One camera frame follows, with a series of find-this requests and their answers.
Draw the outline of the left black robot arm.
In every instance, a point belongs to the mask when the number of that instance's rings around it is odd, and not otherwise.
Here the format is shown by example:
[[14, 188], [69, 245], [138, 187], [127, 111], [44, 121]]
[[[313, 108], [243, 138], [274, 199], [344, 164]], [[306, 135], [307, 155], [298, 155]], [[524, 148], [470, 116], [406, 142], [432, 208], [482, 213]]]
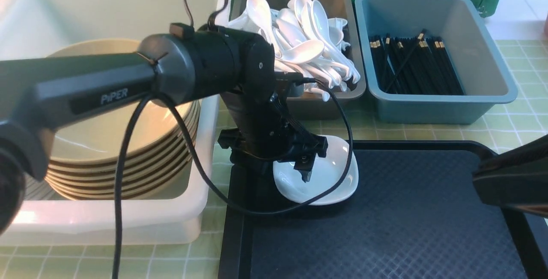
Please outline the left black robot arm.
[[139, 115], [149, 101], [166, 105], [188, 131], [176, 106], [221, 95], [236, 129], [221, 146], [264, 162], [295, 162], [310, 180], [326, 138], [289, 113], [277, 90], [274, 49], [262, 36], [216, 25], [182, 23], [146, 37], [133, 53], [47, 57], [1, 63], [1, 231], [25, 197], [25, 175], [42, 180], [55, 133], [67, 125], [137, 102], [123, 135], [115, 176], [115, 225], [122, 229], [122, 172]]

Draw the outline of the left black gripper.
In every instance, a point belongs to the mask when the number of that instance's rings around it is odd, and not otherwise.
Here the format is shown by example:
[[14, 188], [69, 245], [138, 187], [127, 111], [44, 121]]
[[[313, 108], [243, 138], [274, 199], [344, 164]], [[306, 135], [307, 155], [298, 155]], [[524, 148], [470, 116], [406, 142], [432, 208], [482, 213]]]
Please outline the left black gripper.
[[286, 99], [276, 91], [264, 99], [246, 92], [223, 92], [221, 99], [235, 128], [221, 131], [217, 142], [231, 148], [235, 175], [248, 182], [272, 177], [273, 161], [292, 162], [304, 183], [310, 182], [319, 136], [311, 134], [289, 113]]

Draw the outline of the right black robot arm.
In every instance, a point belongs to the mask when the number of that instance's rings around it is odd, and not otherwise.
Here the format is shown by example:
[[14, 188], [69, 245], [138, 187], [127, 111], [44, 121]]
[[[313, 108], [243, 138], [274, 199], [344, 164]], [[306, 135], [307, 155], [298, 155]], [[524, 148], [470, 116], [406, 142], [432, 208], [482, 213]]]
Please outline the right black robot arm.
[[472, 176], [486, 205], [548, 217], [548, 137], [482, 160]]

